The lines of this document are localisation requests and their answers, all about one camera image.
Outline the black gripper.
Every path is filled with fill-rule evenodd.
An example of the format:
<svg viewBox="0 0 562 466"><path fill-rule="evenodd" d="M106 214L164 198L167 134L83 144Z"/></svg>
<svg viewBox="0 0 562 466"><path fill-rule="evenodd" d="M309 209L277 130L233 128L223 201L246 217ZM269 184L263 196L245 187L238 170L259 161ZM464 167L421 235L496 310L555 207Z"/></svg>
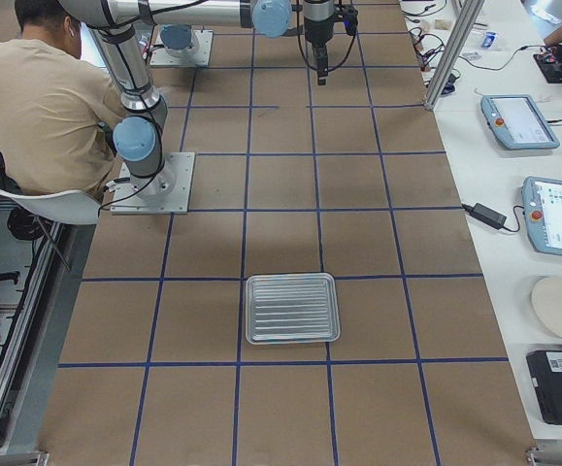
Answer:
<svg viewBox="0 0 562 466"><path fill-rule="evenodd" d="M327 43L333 37L334 20L332 17L326 20L305 19L304 32L307 42L312 46L315 70L318 76L317 85L326 85L328 77L328 51Z"/></svg>

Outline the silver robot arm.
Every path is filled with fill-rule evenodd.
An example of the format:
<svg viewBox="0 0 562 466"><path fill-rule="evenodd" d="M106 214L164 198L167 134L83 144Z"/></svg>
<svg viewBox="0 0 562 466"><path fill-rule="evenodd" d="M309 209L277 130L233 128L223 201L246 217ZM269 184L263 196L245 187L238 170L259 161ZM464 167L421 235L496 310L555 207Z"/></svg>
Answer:
<svg viewBox="0 0 562 466"><path fill-rule="evenodd" d="M192 29L185 24L166 24L159 32L162 45L170 50L184 50L193 45Z"/></svg>
<svg viewBox="0 0 562 466"><path fill-rule="evenodd" d="M98 47L121 93L122 105L132 113L150 112L159 101L135 37L134 23L148 25L220 25L250 28L266 37L285 35L296 15L298 41L312 47L317 83L326 84L334 70L328 63L327 43L338 22L356 33L355 12L345 18L340 1L62 1L73 17L95 30Z"/></svg>

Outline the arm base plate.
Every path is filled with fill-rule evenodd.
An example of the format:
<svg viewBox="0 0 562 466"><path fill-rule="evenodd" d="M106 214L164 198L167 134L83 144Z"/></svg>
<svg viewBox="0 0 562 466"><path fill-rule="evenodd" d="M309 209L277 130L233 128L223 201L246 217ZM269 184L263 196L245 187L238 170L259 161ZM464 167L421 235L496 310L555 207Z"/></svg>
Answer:
<svg viewBox="0 0 562 466"><path fill-rule="evenodd" d="M212 51L212 30L161 29L150 49L151 68L208 67Z"/></svg>
<svg viewBox="0 0 562 466"><path fill-rule="evenodd" d="M192 177L195 165L194 152L168 152L164 154L164 167L147 185L148 180L130 175L125 163L119 176L128 178L118 183L113 203L109 205L114 215L184 215L188 211Z"/></svg>

